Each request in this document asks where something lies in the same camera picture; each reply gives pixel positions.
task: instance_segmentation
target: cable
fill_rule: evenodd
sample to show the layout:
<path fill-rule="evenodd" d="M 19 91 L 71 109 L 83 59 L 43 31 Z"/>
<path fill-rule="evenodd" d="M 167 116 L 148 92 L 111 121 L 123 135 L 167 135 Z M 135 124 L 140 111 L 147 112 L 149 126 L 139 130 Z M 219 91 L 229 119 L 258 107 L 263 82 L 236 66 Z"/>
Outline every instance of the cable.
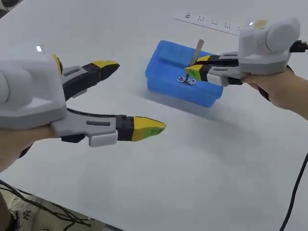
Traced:
<path fill-rule="evenodd" d="M 293 209 L 293 206 L 294 206 L 294 202 L 295 202 L 295 196 L 296 196 L 296 192 L 297 192 L 297 189 L 298 189 L 298 186 L 299 186 L 299 183 L 300 183 L 300 180 L 302 179 L 302 176 L 304 174 L 304 171 L 305 171 L 305 168 L 306 168 L 306 165 L 307 165 L 307 162 L 308 162 L 308 153 L 306 154 L 306 157 L 304 159 L 304 162 L 303 162 L 303 165 L 299 171 L 299 174 L 297 176 L 297 179 L 296 179 L 296 182 L 295 182 L 295 185 L 294 185 L 294 188 L 293 188 L 293 191 L 292 191 L 292 195 L 291 195 L 291 200 L 290 200 L 290 205 L 289 205 L 289 208 L 288 208 L 288 211 L 287 211 L 287 214 L 283 220 L 283 223 L 279 229 L 279 231 L 284 231 L 289 219 L 290 219 L 290 216 L 291 216 L 291 213 L 292 213 L 292 209 Z M 66 215 L 64 214 L 59 214 L 59 213 L 55 213 L 55 212 L 52 212 L 50 209 L 46 208 L 45 206 L 42 206 L 40 205 L 39 203 L 36 203 L 34 201 L 31 201 L 31 200 L 28 200 L 26 198 L 24 198 L 18 191 L 17 189 L 15 189 L 14 187 L 12 187 L 11 185 L 7 184 L 6 182 L 0 180 L 0 184 L 4 185 L 6 188 L 3 188 L 3 187 L 0 187 L 0 189 L 2 190 L 5 190 L 5 191 L 9 191 L 11 193 L 13 193 L 14 195 L 20 197 L 22 200 L 24 200 L 25 202 L 29 203 L 29 204 L 32 204 L 44 211 L 47 211 L 49 212 L 50 214 L 54 215 L 55 217 L 57 217 L 58 219 L 61 219 L 61 220 L 66 220 L 66 221 L 71 221 L 72 223 L 69 224 L 68 226 L 66 226 L 66 228 L 64 229 L 64 231 L 67 231 L 69 228 L 71 228 L 73 225 L 75 225 L 76 223 L 78 224 L 82 224 L 82 225 L 85 225 L 87 227 L 91 227 L 90 224 L 87 224 L 85 222 L 83 222 L 84 220 L 88 220 L 88 219 L 80 219 L 78 217 L 76 217 L 74 214 L 72 214 L 71 212 L 69 212 L 67 209 L 65 209 L 64 207 L 60 206 L 60 205 L 57 205 L 57 204 L 54 204 L 52 203 L 54 206 L 58 207 L 59 209 L 63 210 Z"/>
<path fill-rule="evenodd" d="M 7 184 L 6 182 L 4 182 L 2 180 L 0 180 L 0 184 L 2 184 L 2 185 L 4 185 L 5 187 L 8 188 L 8 189 L 1 188 L 1 189 L 4 189 L 6 191 L 11 192 L 12 194 L 14 194 L 14 195 L 18 196 L 19 198 L 21 198 L 23 201 L 25 201 L 25 202 L 27 202 L 29 204 L 32 204 L 32 205 L 40 208 L 41 210 L 49 212 L 50 214 L 54 215 L 55 217 L 57 217 L 60 220 L 71 221 L 71 222 L 75 222 L 75 223 L 78 223 L 78 224 L 81 224 L 81 225 L 85 225 L 87 227 L 91 227 L 90 224 L 87 224 L 87 223 L 83 222 L 81 219 L 71 218 L 71 217 L 63 215 L 63 214 L 59 215 L 59 213 L 55 213 L 55 212 L 51 211 L 50 209 L 48 209 L 47 207 L 45 207 L 45 206 L 43 206 L 43 205 L 41 205 L 41 204 L 39 204 L 37 202 L 28 200 L 19 191 L 17 191 L 17 189 L 15 189 L 14 187 L 12 187 L 11 185 Z"/>
<path fill-rule="evenodd" d="M 5 191 L 8 191 L 8 192 L 11 192 L 12 194 L 14 194 L 10 189 L 6 189 L 6 188 L 3 188 L 3 187 L 0 187 L 0 189 L 2 189 L 2 190 L 5 190 Z M 74 214 L 72 214 L 71 212 L 69 212 L 68 210 L 66 210 L 65 208 L 63 208 L 62 206 L 60 206 L 60 205 L 57 205 L 57 204 L 54 204 L 54 203 L 52 203 L 53 205 L 56 205 L 58 208 L 60 208 L 60 209 L 62 209 L 63 211 L 65 211 L 66 212 L 66 214 L 67 214 L 67 216 L 66 215 L 64 215 L 64 214 L 60 214 L 60 213 L 56 213 L 56 214 L 58 214 L 58 215 L 60 215 L 60 216 L 64 216 L 64 217 L 67 217 L 67 218 L 71 218 L 72 220 L 71 220 L 71 224 L 69 224 L 68 226 L 66 226 L 63 230 L 64 231 L 67 231 L 69 228 L 71 228 L 73 225 L 75 225 L 76 223 L 78 223 L 77 221 L 79 220 L 79 221 L 83 221 L 83 220 L 89 220 L 89 219 L 80 219 L 80 218 L 78 218 L 78 217 L 76 217 Z"/>
<path fill-rule="evenodd" d="M 287 225 L 288 221 L 289 221 L 289 218 L 290 218 L 290 215 L 292 213 L 292 209 L 293 209 L 293 205 L 294 205 L 294 201 L 295 201 L 295 196 L 296 196 L 296 192 L 297 192 L 297 189 L 298 189 L 298 186 L 299 186 L 299 183 L 300 183 L 300 180 L 302 179 L 302 176 L 303 176 L 303 173 L 305 171 L 305 168 L 306 168 L 306 165 L 307 165 L 307 162 L 308 162 L 308 153 L 306 154 L 306 157 L 304 159 L 304 162 L 303 162 L 303 165 L 299 171 L 299 174 L 297 176 L 297 179 L 296 179 L 296 182 L 295 182 L 295 185 L 294 185 L 294 188 L 293 188 L 293 191 L 292 191 L 292 196 L 291 196 L 291 201 L 290 201 L 290 205 L 289 205 L 289 208 L 288 208 L 288 212 L 287 212 L 287 215 L 285 216 L 285 219 L 279 229 L 279 231 L 283 231 L 285 226 Z"/>
<path fill-rule="evenodd" d="M 69 224 L 68 226 L 66 226 L 65 228 L 64 228 L 64 230 L 63 231 L 67 231 L 69 228 L 71 228 L 73 225 L 75 225 L 75 222 L 72 222 L 71 224 Z"/>
<path fill-rule="evenodd" d="M 10 189 L 6 189 L 6 188 L 3 188 L 3 187 L 0 187 L 0 189 L 5 190 L 5 191 L 8 191 L 8 192 L 10 192 L 10 193 L 13 194 L 13 192 L 12 192 Z M 32 196 L 32 194 L 29 194 L 29 193 L 24 192 L 24 191 L 22 191 L 22 190 L 19 190 L 19 191 L 22 192 L 22 193 L 24 193 L 24 194 L 27 194 L 27 195 L 31 195 L 31 196 Z M 57 205 L 57 204 L 55 204 L 55 203 L 52 203 L 52 204 L 53 204 L 54 206 L 58 207 L 59 209 L 63 210 L 63 211 L 66 213 L 66 215 L 61 214 L 61 213 L 55 213 L 55 214 L 58 214 L 59 216 L 63 216 L 63 217 L 65 217 L 65 218 L 71 218 L 72 221 L 75 221 L 75 220 L 79 220 L 79 221 L 89 221 L 89 220 L 91 220 L 91 219 L 80 219 L 80 218 L 78 218 L 77 216 L 75 216 L 75 214 L 71 213 L 70 211 L 68 211 L 68 210 L 65 209 L 64 207 L 62 207 L 62 206 L 60 206 L 60 205 Z"/>

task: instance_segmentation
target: white table surface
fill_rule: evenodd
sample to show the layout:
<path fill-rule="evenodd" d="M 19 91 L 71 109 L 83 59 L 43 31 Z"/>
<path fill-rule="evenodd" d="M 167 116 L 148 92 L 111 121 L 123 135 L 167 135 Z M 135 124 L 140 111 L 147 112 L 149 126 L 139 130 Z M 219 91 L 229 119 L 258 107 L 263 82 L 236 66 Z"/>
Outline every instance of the white table surface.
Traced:
<path fill-rule="evenodd" d="M 173 19 L 186 10 L 242 24 L 296 15 L 308 39 L 307 3 L 279 0 L 25 0 L 0 20 L 0 47 L 42 41 L 64 66 L 121 64 L 68 105 L 167 123 L 141 142 L 90 148 L 88 141 L 35 143 L 0 174 L 39 197 L 126 231 L 277 230 L 308 151 L 308 122 L 275 108 L 248 86 L 231 86 L 209 109 L 150 93 L 145 68 L 160 40 L 222 53 L 237 37 Z M 308 54 L 290 65 L 307 77 Z M 308 177 L 287 230 L 308 227 Z"/>

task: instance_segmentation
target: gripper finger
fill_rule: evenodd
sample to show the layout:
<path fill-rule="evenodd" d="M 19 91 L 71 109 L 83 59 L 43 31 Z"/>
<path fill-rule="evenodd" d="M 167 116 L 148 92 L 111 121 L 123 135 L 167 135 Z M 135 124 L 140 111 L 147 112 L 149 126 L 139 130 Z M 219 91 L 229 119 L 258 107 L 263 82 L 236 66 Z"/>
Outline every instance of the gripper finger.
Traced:
<path fill-rule="evenodd" d="M 85 135 L 89 138 L 91 147 L 111 145 L 117 142 L 115 117 L 92 117 L 72 111 L 68 111 L 65 119 L 51 123 L 57 137 Z"/>

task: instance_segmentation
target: gray gripper housing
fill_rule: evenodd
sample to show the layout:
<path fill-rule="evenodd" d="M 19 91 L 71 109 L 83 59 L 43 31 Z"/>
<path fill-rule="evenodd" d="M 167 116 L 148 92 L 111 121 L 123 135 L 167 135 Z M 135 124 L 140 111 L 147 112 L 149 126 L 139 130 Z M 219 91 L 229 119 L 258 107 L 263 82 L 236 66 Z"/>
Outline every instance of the gray gripper housing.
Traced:
<path fill-rule="evenodd" d="M 76 77 L 82 77 L 87 73 L 80 66 L 73 66 L 63 70 L 63 84 L 72 81 Z M 74 98 L 85 93 L 87 89 L 75 94 Z M 51 123 L 51 127 L 57 137 L 84 134 L 89 138 L 91 147 L 105 146 L 117 142 L 116 118 L 104 116 L 91 116 L 68 109 L 66 118 Z"/>
<path fill-rule="evenodd" d="M 57 137 L 85 134 L 91 147 L 115 144 L 118 134 L 116 118 L 100 118 L 78 115 L 68 111 L 63 120 L 51 123 Z"/>

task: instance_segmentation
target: human hand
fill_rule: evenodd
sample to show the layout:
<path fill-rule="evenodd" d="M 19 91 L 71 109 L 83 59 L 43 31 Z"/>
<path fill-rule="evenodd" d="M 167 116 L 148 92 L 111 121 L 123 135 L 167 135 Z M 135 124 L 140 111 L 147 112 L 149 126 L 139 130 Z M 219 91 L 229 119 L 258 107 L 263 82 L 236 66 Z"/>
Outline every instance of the human hand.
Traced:
<path fill-rule="evenodd" d="M 262 88 L 275 106 L 291 110 L 308 120 L 308 81 L 291 70 L 269 76 L 248 75 L 242 82 L 255 89 Z"/>
<path fill-rule="evenodd" d="M 12 165 L 22 150 L 48 138 L 55 138 L 49 125 L 28 130 L 0 129 L 0 172 Z"/>

